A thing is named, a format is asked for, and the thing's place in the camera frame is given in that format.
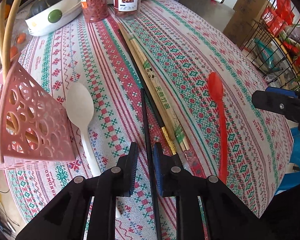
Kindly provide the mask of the person's right forearm black sleeve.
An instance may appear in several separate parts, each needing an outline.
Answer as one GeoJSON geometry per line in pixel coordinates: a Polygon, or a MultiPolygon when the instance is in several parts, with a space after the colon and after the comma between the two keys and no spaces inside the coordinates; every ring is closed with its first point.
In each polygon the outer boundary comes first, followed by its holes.
{"type": "Polygon", "coordinates": [[[260,221],[265,239],[300,239],[300,184],[275,195],[260,221]]]}

